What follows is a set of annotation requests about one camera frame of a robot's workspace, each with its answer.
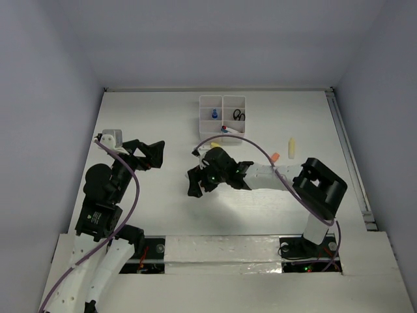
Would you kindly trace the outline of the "red capped white marker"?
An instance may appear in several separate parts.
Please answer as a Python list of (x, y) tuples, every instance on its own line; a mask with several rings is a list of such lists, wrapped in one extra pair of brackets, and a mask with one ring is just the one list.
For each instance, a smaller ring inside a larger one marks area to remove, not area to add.
[(231, 128), (231, 127), (227, 127), (227, 126), (225, 126), (225, 125), (223, 125), (223, 126), (222, 126), (221, 130), (222, 130), (222, 129), (224, 129), (224, 130), (228, 130), (228, 131), (229, 131), (229, 133), (231, 133), (231, 134), (240, 134), (240, 131), (235, 130), (235, 129)]

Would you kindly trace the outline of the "blue capped clear bottle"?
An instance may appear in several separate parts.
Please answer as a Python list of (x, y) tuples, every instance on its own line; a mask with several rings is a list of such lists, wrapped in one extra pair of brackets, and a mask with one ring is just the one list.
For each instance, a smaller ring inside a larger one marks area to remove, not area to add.
[(214, 120), (217, 120), (217, 118), (218, 118), (218, 112), (217, 112), (217, 109), (216, 109), (216, 108), (214, 108), (214, 109), (212, 110), (212, 118), (213, 118)]

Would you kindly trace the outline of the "black handled scissors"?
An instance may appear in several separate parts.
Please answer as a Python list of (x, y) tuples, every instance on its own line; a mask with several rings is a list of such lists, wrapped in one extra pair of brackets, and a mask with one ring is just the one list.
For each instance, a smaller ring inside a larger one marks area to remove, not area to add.
[(234, 121), (245, 121), (246, 115), (244, 110), (241, 109), (235, 109), (233, 112), (233, 120)]

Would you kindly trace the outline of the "orange eraser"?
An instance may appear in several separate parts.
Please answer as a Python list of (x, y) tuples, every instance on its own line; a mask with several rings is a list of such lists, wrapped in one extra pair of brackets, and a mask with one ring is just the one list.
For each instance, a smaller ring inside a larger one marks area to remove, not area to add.
[(273, 160), (274, 162), (277, 162), (279, 159), (280, 159), (280, 154), (279, 154), (279, 153), (274, 153), (274, 154), (272, 155), (272, 160)]

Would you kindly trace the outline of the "cream glue stick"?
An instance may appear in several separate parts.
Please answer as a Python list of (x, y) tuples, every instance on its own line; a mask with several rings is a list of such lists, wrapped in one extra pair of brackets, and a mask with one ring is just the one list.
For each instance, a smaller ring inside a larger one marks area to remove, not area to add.
[(295, 158), (295, 147), (296, 147), (295, 139), (290, 138), (288, 142), (288, 158), (291, 160)]

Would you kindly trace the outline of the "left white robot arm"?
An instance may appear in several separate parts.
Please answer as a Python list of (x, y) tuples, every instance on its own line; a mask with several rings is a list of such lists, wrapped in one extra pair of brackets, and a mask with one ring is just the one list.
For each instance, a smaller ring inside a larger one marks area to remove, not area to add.
[(137, 170), (162, 167), (165, 143), (121, 143), (104, 133), (94, 142), (114, 162), (95, 164), (85, 174), (68, 269), (48, 292), (40, 312), (99, 312), (125, 263), (147, 251), (144, 231), (121, 218), (119, 204), (130, 182), (139, 182)]

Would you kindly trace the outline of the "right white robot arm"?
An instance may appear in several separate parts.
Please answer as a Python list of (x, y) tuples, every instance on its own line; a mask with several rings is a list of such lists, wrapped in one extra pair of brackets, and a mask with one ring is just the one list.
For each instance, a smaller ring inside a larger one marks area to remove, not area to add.
[(347, 191), (346, 182), (316, 158), (301, 165), (262, 165), (234, 160), (221, 147), (194, 152), (199, 164), (187, 171), (188, 195), (200, 198), (224, 183), (235, 190), (282, 190), (306, 206), (309, 217), (300, 239), (304, 254), (323, 249), (324, 238)]

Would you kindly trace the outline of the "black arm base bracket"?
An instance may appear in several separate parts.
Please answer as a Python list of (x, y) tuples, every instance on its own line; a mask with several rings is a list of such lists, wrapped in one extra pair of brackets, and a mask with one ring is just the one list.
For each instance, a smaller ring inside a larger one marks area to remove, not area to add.
[(303, 237), (281, 237), (278, 254), (286, 260), (307, 260), (329, 257), (337, 248), (334, 237), (325, 237), (324, 241), (316, 245)]

